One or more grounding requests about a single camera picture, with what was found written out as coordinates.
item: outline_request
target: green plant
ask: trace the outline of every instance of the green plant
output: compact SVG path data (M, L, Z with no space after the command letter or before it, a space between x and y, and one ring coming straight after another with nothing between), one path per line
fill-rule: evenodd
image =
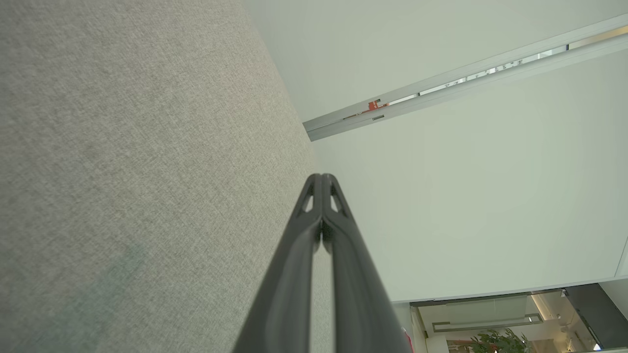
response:
M511 329L506 329L503 336L495 330L488 330L488 334L478 334L471 337L473 343L469 344L474 353L531 353L532 346L525 335L519 338Z

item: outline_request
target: white wall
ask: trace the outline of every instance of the white wall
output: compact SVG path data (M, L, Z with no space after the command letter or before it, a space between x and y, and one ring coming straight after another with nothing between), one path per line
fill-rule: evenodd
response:
M244 0L303 121L628 13L623 0Z
M600 286L619 311L628 318L628 279L603 282Z
M315 141L392 301L613 277L628 52Z

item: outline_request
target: gray carpet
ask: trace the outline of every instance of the gray carpet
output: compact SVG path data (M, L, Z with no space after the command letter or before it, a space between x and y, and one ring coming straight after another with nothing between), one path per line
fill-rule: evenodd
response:
M227 352L316 170L242 4L3 1L0 36L0 350Z

